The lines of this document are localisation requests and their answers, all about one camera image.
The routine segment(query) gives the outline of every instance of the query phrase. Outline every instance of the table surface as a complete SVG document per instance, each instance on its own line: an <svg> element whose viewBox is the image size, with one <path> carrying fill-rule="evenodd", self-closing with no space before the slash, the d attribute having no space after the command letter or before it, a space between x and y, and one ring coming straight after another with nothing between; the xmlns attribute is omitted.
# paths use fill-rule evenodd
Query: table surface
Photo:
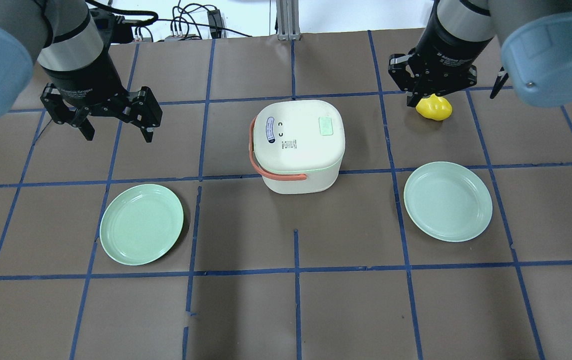
<svg viewBox="0 0 572 360"><path fill-rule="evenodd" d="M162 105L153 142L113 118L93 141L56 125L34 79L0 118L0 359L572 359L572 104L535 108L508 87L494 41L479 84L436 122L386 72L421 29L114 45L124 86ZM320 193L270 191L248 125L279 101L320 99L346 152ZM404 185L449 161L487 185L487 230L422 233ZM140 183L177 194L167 255L113 262L103 211Z"/></svg>

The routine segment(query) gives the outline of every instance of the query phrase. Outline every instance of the white rice cooker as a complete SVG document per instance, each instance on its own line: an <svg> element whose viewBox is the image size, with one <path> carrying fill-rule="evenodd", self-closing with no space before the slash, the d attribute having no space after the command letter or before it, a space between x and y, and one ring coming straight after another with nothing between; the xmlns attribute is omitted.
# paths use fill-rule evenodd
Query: white rice cooker
<svg viewBox="0 0 572 360"><path fill-rule="evenodd" d="M252 120L249 136L252 166L276 193L324 191L339 175L346 148L343 121L325 101L268 105Z"/></svg>

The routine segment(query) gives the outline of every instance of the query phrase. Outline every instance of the black cable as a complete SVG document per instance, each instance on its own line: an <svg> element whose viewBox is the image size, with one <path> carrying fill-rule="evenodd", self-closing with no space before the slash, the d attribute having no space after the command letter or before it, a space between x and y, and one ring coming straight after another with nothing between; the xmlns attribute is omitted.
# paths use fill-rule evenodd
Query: black cable
<svg viewBox="0 0 572 360"><path fill-rule="evenodd" d="M210 5L210 4L208 4L208 5L202 5L202 4L197 4L196 2L195 2L195 3L192 2L192 3L186 5L186 6L183 7L183 8L184 8L184 9L188 9L188 7L191 7L191 6L192 6L192 7L195 6L195 7L197 7L197 8L196 8L196 9L193 9L193 10L190 10L189 12L194 12L194 11L196 12L197 10L199 10L199 9L201 9L201 8L206 9L206 11L208 12L208 11L210 11L210 10L209 10L207 7L211 7L211 6L214 7L215 10L217 10L217 7L216 7L215 5Z"/></svg>
<svg viewBox="0 0 572 360"><path fill-rule="evenodd" d="M137 21L136 23L133 24L134 27L147 27L148 25L151 25L151 23L154 23L155 21L157 21L159 19L159 15L154 12L154 11L148 11L148 10L121 10L121 9L115 9L111 6L106 6L104 4L101 4L100 2L96 2L94 0L85 0L85 2L89 3L90 5L97 7L99 9L105 10L107 12L112 12L114 14L120 14L120 15L134 15L134 16L150 16L151 18L146 19L146 20L141 20L141 21Z"/></svg>
<svg viewBox="0 0 572 360"><path fill-rule="evenodd" d="M194 39L194 38L195 38L195 39L200 39L200 40L202 39L202 38L200 38L200 37L197 36L197 35L190 35L190 36L186 36L186 37L183 38L183 39L179 39L178 41L190 40L190 39Z"/></svg>
<svg viewBox="0 0 572 360"><path fill-rule="evenodd" d="M172 18L173 19L177 18L177 16L175 16L175 14L174 14L175 9L177 9L177 11L179 11L179 9L183 10L183 8L179 7L179 5L177 5L175 7L173 6L172 7ZM177 30L177 24L175 22L171 22L170 26L172 27L172 25L174 25L174 29L176 31ZM181 32L183 32L183 29L181 29L181 23L179 23L179 30L181 30ZM186 24L186 34L188 34L189 32L190 32L190 25Z"/></svg>
<svg viewBox="0 0 572 360"><path fill-rule="evenodd" d="M209 27L211 29L226 30L227 32L229 31L231 33L239 34L239 35L242 35L243 37L245 37L245 36L249 37L249 38L252 37L252 35L244 34L243 32L238 32L237 30L228 29L227 27L221 27L221 26L218 27L216 25L207 25L205 23L202 23L202 24L201 23L194 23L194 22L191 23L191 22L187 22L185 20L177 20L176 18L175 19L170 19L170 18L168 18L168 19L167 18L161 18L160 19L160 18L158 18L157 21L176 21L178 23L192 24L192 25L200 26L200 27L201 26L202 27Z"/></svg>
<svg viewBox="0 0 572 360"><path fill-rule="evenodd" d="M37 2L37 0L32 0L32 2L35 3L35 5L37 5L37 7L39 7L39 9L41 10L41 18L44 20L44 24L46 25L46 29L48 30L48 35L46 35L46 43L44 43L44 48L45 48L52 43L52 39L54 39L55 33L53 32L50 19L48 19L48 16L46 16L46 2L44 2L43 6L41 6L41 4Z"/></svg>
<svg viewBox="0 0 572 360"><path fill-rule="evenodd" d="M141 26L141 27L138 26L138 27L137 27L137 29L139 30L139 37L142 38L142 40L144 39L144 36L141 34L141 29L142 29L142 28L146 29L146 31L150 34L150 42L151 42L151 43L154 43L154 42L155 42L155 39L153 38L153 33L151 32L150 29L148 29L147 26Z"/></svg>
<svg viewBox="0 0 572 360"><path fill-rule="evenodd" d="M181 12L179 13L179 19L183 20L183 14L186 14L188 16L188 18L190 18L190 20L192 20L192 23L196 24L195 22L195 18L192 17L192 15L188 12L186 12L186 8L181 9ZM190 25L186 22L186 26L188 27L188 29L190 29ZM201 38L201 31L199 30L199 27L197 25L195 25L195 29L197 29L197 34L199 35L199 37ZM186 35L188 35L190 33L189 30L186 30Z"/></svg>

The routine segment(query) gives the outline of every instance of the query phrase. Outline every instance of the green plate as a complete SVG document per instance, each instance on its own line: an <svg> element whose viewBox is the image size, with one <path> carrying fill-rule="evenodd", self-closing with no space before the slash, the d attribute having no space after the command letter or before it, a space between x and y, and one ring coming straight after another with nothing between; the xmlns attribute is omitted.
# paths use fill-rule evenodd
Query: green plate
<svg viewBox="0 0 572 360"><path fill-rule="evenodd" d="M157 260L177 241L183 208L166 187L144 184L120 193L101 217L103 250L120 264L142 265Z"/></svg>
<svg viewBox="0 0 572 360"><path fill-rule="evenodd" d="M479 236L492 218L492 198L484 182L452 162L431 162L413 171L404 201L412 221L424 233L445 242Z"/></svg>

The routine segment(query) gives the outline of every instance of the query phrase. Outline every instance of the yellow object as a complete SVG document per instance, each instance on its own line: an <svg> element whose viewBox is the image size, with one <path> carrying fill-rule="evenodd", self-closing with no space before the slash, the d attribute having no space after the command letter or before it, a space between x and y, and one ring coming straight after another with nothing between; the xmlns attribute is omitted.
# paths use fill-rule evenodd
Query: yellow object
<svg viewBox="0 0 572 360"><path fill-rule="evenodd" d="M417 104L417 112L426 119L443 121L452 114L452 105L445 97L432 94L428 98L423 98Z"/></svg>

